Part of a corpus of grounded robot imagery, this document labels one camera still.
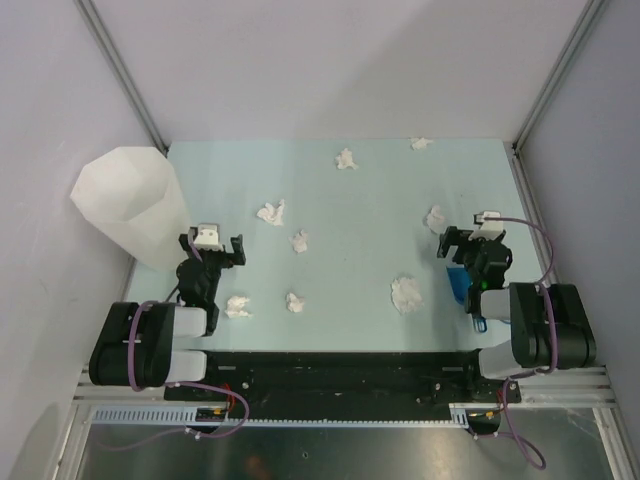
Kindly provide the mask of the blue dustpan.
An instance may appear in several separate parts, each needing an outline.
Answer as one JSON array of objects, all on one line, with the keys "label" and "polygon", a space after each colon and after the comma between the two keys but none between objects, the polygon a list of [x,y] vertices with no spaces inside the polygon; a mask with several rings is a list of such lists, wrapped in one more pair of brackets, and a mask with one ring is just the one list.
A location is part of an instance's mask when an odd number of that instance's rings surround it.
[{"label": "blue dustpan", "polygon": [[[446,268],[449,284],[452,289],[452,293],[456,302],[462,307],[465,306],[465,299],[469,287],[471,286],[471,279],[469,274],[463,267],[448,266]],[[483,317],[472,318],[474,330],[477,333],[484,334],[488,331],[486,320]]]}]

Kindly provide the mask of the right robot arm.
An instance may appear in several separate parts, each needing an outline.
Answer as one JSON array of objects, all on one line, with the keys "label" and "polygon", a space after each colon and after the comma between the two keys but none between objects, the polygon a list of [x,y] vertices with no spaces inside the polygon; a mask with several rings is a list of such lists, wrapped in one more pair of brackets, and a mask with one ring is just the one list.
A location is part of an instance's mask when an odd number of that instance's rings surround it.
[{"label": "right robot arm", "polygon": [[475,353],[477,367],[461,376],[463,393],[484,401],[497,380],[515,381],[559,370],[587,368],[597,356],[580,294],[572,284],[543,280],[506,281],[513,253],[504,243],[504,229],[475,230],[449,226],[439,235],[437,256],[451,258],[447,275],[474,329],[488,331],[490,321],[509,328],[508,339]]}]

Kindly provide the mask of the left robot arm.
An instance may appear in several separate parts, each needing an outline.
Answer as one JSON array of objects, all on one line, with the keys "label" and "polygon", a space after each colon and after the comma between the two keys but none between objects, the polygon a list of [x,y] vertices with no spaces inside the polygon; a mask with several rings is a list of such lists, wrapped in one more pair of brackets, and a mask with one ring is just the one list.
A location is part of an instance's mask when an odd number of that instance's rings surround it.
[{"label": "left robot arm", "polygon": [[111,305],[89,360],[92,384],[141,391],[186,382],[202,400],[219,392],[221,376],[207,366],[207,354],[179,350],[175,341],[215,332],[222,272],[246,264],[243,236],[230,242],[230,249],[220,242],[216,224],[201,224],[179,235],[186,258],[176,267],[174,292],[164,301]]}]

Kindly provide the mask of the paper scrap lower left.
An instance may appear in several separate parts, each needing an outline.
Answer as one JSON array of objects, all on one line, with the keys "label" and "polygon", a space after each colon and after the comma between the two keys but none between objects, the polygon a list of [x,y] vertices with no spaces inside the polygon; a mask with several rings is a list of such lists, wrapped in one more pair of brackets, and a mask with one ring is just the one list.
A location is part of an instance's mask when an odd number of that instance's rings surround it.
[{"label": "paper scrap lower left", "polygon": [[246,296],[232,296],[227,300],[225,313],[228,318],[250,318],[252,313],[247,310],[250,299]]}]

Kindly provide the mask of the paper scrap left upper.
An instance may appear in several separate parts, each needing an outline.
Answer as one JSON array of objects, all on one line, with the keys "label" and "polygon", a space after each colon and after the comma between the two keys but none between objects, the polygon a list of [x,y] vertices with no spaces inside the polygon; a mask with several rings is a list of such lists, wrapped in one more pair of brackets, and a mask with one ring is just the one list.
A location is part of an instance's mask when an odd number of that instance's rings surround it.
[{"label": "paper scrap left upper", "polygon": [[276,206],[272,205],[271,203],[266,203],[261,209],[257,211],[256,217],[271,226],[281,227],[284,225],[284,208],[284,199],[281,199]]}]

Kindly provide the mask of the paper scrap centre small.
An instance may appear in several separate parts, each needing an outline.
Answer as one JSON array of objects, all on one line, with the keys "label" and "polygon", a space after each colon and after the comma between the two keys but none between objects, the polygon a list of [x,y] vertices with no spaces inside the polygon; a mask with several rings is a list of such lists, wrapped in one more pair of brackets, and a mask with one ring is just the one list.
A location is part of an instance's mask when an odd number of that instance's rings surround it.
[{"label": "paper scrap centre small", "polygon": [[305,230],[300,230],[289,238],[289,242],[296,254],[302,254],[308,250],[308,233]]}]

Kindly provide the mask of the translucent white waste bin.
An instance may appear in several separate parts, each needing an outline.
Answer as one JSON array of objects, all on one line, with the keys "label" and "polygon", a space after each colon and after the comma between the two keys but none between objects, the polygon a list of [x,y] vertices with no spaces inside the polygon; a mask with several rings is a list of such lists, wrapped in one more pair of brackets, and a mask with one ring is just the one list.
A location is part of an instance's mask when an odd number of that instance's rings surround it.
[{"label": "translucent white waste bin", "polygon": [[154,147],[118,147],[85,165],[70,194],[83,217],[157,271],[186,253],[179,236],[191,219],[171,163]]}]

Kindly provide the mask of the paper scrap lower centre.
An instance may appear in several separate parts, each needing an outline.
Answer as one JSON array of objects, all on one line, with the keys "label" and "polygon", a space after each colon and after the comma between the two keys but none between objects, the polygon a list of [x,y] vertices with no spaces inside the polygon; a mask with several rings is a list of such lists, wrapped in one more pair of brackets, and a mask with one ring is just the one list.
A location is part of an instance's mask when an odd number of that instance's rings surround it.
[{"label": "paper scrap lower centre", "polygon": [[303,297],[299,297],[293,292],[289,292],[286,297],[286,307],[287,310],[291,313],[298,314],[302,313],[305,306],[305,299]]}]

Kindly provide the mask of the large paper scrap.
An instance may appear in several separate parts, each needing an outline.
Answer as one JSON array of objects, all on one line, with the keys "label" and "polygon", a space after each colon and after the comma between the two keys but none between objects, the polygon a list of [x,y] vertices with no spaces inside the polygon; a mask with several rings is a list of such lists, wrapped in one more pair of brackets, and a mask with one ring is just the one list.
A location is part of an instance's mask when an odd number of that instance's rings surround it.
[{"label": "large paper scrap", "polygon": [[422,308],[424,301],[418,281],[413,277],[399,277],[391,283],[391,301],[401,315]]}]

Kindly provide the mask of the paper scrap top right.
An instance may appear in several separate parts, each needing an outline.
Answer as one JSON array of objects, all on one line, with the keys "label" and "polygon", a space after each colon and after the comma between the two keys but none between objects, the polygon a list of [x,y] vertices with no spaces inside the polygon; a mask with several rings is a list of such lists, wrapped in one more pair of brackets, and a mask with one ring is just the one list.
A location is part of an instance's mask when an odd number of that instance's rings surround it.
[{"label": "paper scrap top right", "polygon": [[410,147],[413,151],[424,150],[433,143],[433,140],[424,137],[414,137],[410,139]]}]

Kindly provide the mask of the paper scrap top centre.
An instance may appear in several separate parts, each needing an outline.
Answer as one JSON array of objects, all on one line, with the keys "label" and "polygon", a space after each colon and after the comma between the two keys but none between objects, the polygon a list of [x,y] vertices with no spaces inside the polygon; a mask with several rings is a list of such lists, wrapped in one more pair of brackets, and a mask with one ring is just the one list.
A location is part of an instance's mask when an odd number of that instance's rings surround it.
[{"label": "paper scrap top centre", "polygon": [[344,148],[335,158],[335,166],[338,170],[357,170],[358,164],[355,162],[353,152],[349,148]]}]

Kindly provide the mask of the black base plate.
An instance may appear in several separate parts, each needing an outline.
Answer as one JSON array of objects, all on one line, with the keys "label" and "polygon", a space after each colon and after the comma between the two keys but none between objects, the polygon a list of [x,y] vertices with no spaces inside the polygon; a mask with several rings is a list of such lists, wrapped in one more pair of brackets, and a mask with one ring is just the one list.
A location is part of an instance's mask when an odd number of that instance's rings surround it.
[{"label": "black base plate", "polygon": [[442,420],[451,403],[478,409],[521,399],[518,386],[477,375],[476,352],[248,353],[207,355],[206,389],[169,388],[168,401],[225,400],[241,394],[258,421]]}]

